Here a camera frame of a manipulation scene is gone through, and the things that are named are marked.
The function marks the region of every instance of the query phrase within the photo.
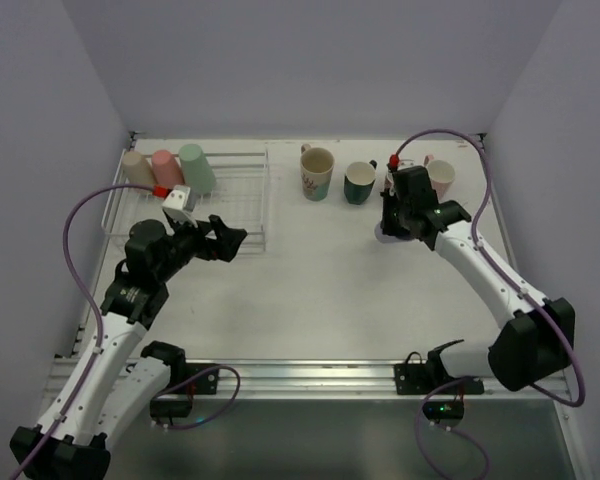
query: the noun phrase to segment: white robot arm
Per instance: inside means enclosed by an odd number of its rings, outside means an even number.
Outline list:
[[[569,366],[569,356],[544,316],[573,346],[571,305],[564,299],[547,299],[520,277],[472,230],[471,217],[457,202],[439,203],[424,167],[394,166],[391,175],[393,181],[383,192],[382,233],[420,240],[447,260],[484,301],[501,329],[495,342],[456,340],[431,350],[424,364],[406,364],[406,381],[417,388],[404,392],[422,394],[454,378],[492,376],[517,391]]]
[[[186,378],[184,350],[152,342],[112,392],[129,355],[168,298],[166,282],[193,258],[230,262],[247,232],[228,228],[214,215],[208,222],[193,219],[196,197],[189,187],[157,190],[163,194],[159,195],[164,198],[162,210],[173,233],[168,234],[158,220],[145,220],[131,228],[125,260],[116,267],[101,305],[102,342],[98,345],[98,336],[93,336],[37,425],[19,427],[11,438],[18,462],[34,452],[24,470],[29,478],[104,478],[110,451],[133,418],[156,394]],[[211,232],[215,238],[207,237]],[[88,376],[83,379],[85,371]]]

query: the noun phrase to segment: white table surface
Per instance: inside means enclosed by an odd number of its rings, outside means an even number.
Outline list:
[[[487,307],[449,264],[423,243],[379,243],[386,163],[400,140],[139,140],[136,150],[177,152],[185,143],[208,152],[267,148],[271,189],[267,251],[232,263],[194,260],[168,284],[170,298],[144,341],[184,348],[190,358],[399,359],[457,338],[495,339]],[[336,166],[328,197],[306,200],[301,191],[302,143],[329,149]],[[476,152],[463,141],[421,140],[401,158],[426,154],[456,168],[445,199],[474,214],[485,188]],[[354,161],[379,163],[374,191],[362,206],[344,200],[344,170]],[[503,257],[505,247],[492,205],[483,236]],[[122,259],[110,245],[96,288],[100,303]],[[89,320],[87,332],[93,329]]]

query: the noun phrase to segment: metal dish rack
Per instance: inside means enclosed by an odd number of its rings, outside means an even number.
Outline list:
[[[194,216],[206,220],[215,214],[229,227],[244,228],[248,235],[239,254],[264,252],[269,210],[268,151],[205,154],[216,175],[216,187],[198,198]],[[128,183],[120,163],[113,183]],[[161,204],[162,199],[131,188],[112,191],[102,216],[102,229],[110,243],[124,251],[129,229],[136,222],[150,218],[162,221],[171,231]]]

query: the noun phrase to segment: pink mug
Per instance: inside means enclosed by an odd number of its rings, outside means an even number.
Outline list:
[[[169,150],[158,150],[151,155],[151,168],[159,185],[167,188],[184,185],[180,165],[178,165],[175,155]]]
[[[456,179],[456,171],[450,163],[444,160],[434,160],[433,155],[424,157],[424,166],[429,172],[431,187],[436,191],[438,200],[441,200]]]

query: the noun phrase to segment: lavender wall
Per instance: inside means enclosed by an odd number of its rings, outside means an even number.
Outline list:
[[[485,131],[560,0],[64,0],[152,136]]]
[[[564,1],[488,139],[522,272],[576,307],[600,478],[600,1]]]
[[[64,266],[72,204],[111,181],[125,129],[60,1],[0,0],[0,478],[15,466],[17,425],[31,425],[54,352],[83,302]],[[102,203],[72,235],[79,270],[101,245]]]

